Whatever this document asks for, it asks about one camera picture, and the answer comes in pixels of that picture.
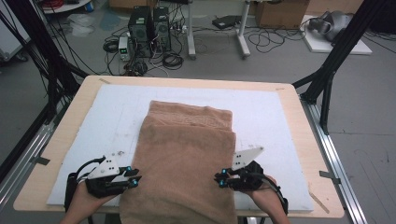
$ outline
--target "brown towel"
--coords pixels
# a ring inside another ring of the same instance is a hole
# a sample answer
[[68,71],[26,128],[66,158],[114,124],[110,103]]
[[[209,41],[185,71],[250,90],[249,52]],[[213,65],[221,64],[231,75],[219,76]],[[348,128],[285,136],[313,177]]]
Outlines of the brown towel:
[[142,179],[120,198],[123,224],[234,224],[233,191],[213,180],[232,166],[232,113],[151,102],[134,154]]

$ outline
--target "white board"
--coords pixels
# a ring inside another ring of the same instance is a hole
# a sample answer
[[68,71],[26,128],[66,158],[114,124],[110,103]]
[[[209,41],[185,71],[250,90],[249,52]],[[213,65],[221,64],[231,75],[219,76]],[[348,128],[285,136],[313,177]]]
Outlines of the white board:
[[[302,23],[312,18],[314,18],[314,16],[305,15]],[[308,30],[308,28],[304,28],[304,26],[301,27],[301,30],[305,30],[304,41],[312,52],[329,53],[330,51],[332,51],[332,43],[329,42],[324,37],[324,35],[319,34],[317,31],[310,31]],[[373,52],[369,49],[369,47],[367,47],[361,40],[359,40],[355,48],[353,48],[353,50],[350,51],[350,54],[370,55],[372,53]]]
[[[67,175],[75,172],[86,161],[115,152],[119,166],[132,163],[140,127],[151,100],[231,110],[233,131],[236,133],[235,150],[263,146],[264,152],[256,161],[265,174],[276,178],[284,197],[290,202],[290,211],[313,211],[276,92],[122,85],[104,85],[99,90],[75,142],[66,154],[48,204],[64,203]],[[119,197],[106,205],[118,204]],[[247,195],[240,192],[235,193],[235,206],[236,209],[259,210]]]

